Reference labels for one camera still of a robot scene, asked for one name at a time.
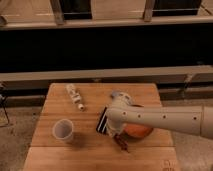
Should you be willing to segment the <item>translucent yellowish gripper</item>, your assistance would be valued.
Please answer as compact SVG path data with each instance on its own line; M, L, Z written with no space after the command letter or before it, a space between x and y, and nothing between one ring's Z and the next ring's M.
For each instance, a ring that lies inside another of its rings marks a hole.
M111 120L107 121L106 127L107 133L110 137L120 135L124 130L124 125L122 123L113 122Z

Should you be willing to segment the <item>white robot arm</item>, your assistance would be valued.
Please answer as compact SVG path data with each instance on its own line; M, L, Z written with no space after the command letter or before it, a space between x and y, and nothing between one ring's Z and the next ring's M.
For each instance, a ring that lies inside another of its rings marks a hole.
M114 93L106 110L110 136L120 134L126 123L145 125L213 139L213 107L137 107L124 92Z

